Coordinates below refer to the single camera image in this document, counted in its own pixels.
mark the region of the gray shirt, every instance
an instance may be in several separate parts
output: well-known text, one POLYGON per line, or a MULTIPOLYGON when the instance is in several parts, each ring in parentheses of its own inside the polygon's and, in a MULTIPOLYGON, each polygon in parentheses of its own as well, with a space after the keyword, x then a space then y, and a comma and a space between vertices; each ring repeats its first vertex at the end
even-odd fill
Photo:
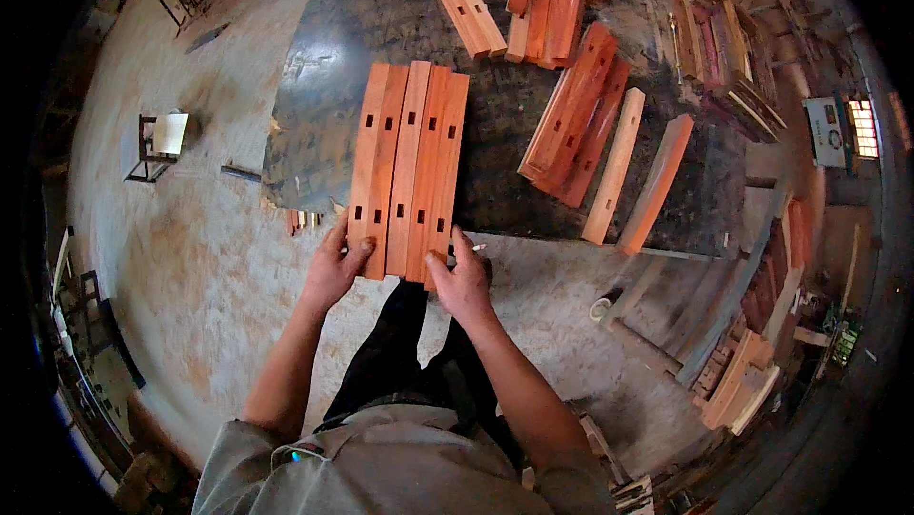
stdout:
POLYGON ((613 513, 607 476, 584 452, 554 458, 521 487, 482 430, 448 429, 445 408, 368 408, 333 430, 280 446, 235 420, 219 431, 192 513, 613 513))

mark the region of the workbench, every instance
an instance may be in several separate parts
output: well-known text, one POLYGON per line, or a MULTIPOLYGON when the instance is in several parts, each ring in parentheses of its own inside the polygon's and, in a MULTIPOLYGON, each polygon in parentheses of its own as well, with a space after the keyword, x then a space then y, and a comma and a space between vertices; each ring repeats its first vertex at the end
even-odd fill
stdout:
MULTIPOLYGON (((507 0, 485 0, 507 37, 507 0)), ((634 209, 666 128, 688 112, 691 140, 646 247, 686 257, 727 257, 741 225, 745 142, 706 115, 677 84, 669 0, 591 3, 584 24, 605 21, 633 64, 626 85, 647 94, 622 194, 607 235, 615 243, 634 209)), ((280 207, 332 212, 346 204, 368 70, 375 61, 430 61, 471 75, 454 222, 464 229, 550 240, 577 239, 603 164, 579 209, 517 174, 559 71, 497 59, 473 61, 439 0, 308 0, 286 56, 272 111, 263 183, 280 207)))

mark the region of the window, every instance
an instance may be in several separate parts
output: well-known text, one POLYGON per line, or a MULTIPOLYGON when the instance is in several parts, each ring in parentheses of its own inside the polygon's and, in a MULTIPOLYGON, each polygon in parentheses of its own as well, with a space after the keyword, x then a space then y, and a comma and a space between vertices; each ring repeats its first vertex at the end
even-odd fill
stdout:
POLYGON ((851 123, 856 132, 857 153, 866 158, 879 158, 879 146, 875 143, 873 108, 868 100, 852 100, 847 103, 851 123))

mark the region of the workshop floor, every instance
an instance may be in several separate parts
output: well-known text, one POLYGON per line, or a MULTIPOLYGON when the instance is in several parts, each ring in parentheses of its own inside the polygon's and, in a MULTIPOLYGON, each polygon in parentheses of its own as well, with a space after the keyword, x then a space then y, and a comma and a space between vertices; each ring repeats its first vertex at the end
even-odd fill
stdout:
MULTIPOLYGON (((175 25, 156 0, 133 2, 104 44, 73 143, 68 215, 76 270, 98 272, 148 381, 143 403, 198 466, 219 425, 238 414, 333 223, 291 238, 257 184, 219 172, 230 160, 260 169, 304 2, 241 1, 222 36, 190 54, 196 35, 174 40, 175 25), (120 138, 135 136, 137 114, 175 108, 200 119, 201 135, 154 186, 121 181, 120 138)), ((493 298, 512 338, 562 398, 586 402, 633 475, 699 451, 708 432, 686 392, 587 317, 596 297, 630 284, 648 259, 624 264, 609 248, 585 243, 472 237, 489 245, 493 298)), ((627 324, 662 339, 701 278, 697 263, 671 260, 627 324)), ((328 316, 309 426, 319 423, 395 284, 358 279, 328 316)), ((447 324, 433 299, 421 361, 440 348, 447 324)))

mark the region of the person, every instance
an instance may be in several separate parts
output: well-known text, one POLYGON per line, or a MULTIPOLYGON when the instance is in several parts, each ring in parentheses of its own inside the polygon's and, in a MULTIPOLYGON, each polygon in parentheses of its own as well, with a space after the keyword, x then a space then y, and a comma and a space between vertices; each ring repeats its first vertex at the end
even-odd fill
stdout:
POLYGON ((486 266, 457 226, 456 267, 425 260, 452 315, 441 352, 420 370, 428 293, 401 280, 324 423, 301 438, 327 311, 374 250, 366 240, 341 253, 347 226, 343 212, 314 254, 241 417, 219 431, 192 512, 614 512, 587 436, 505 332, 486 266), (534 491, 520 484, 520 450, 535 470, 534 491))

